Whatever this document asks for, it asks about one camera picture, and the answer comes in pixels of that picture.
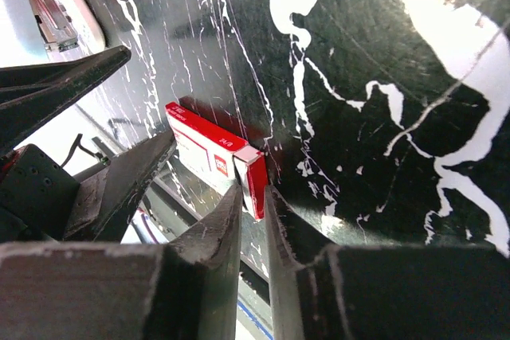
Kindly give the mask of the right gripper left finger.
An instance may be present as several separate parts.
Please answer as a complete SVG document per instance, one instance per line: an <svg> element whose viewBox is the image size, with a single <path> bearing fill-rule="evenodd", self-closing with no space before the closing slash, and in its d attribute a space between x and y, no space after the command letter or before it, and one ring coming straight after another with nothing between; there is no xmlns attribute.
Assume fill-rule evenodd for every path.
<svg viewBox="0 0 510 340"><path fill-rule="evenodd" d="M167 244L1 247L4 339L232 339L240 186Z"/></svg>

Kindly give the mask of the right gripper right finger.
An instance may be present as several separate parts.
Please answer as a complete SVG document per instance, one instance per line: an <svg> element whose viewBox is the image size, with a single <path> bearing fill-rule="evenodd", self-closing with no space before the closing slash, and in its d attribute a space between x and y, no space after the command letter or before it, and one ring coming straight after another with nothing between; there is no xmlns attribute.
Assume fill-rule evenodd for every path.
<svg viewBox="0 0 510 340"><path fill-rule="evenodd" d="M509 262L480 246L342 246L265 189L277 339L506 339Z"/></svg>

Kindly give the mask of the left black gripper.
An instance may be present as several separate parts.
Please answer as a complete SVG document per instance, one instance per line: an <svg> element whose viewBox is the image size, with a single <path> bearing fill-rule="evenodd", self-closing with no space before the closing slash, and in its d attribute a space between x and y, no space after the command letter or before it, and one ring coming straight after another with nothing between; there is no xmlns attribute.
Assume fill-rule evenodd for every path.
<svg viewBox="0 0 510 340"><path fill-rule="evenodd" d="M75 61L2 68L1 152L14 149L130 59L131 51L120 45ZM1 159L1 207L55 240L120 241L175 148L173 131L165 131L118 154L80 184L28 144Z"/></svg>

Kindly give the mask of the small light blue stapler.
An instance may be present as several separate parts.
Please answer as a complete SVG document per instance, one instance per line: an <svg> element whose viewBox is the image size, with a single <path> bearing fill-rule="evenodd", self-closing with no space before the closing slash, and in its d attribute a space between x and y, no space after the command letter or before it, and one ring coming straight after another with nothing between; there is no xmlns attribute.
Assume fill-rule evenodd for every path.
<svg viewBox="0 0 510 340"><path fill-rule="evenodd" d="M85 0L1 0L1 66L81 58L106 48Z"/></svg>

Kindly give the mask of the red white staples box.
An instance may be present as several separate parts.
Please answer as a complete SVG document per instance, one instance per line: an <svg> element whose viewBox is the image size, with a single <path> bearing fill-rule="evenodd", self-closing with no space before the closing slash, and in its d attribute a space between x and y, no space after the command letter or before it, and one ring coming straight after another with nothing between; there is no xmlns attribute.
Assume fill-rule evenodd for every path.
<svg viewBox="0 0 510 340"><path fill-rule="evenodd" d="M238 183L248 213L263 219L268 185L263 152L175 102L166 105L166 114L181 163L219 194Z"/></svg>

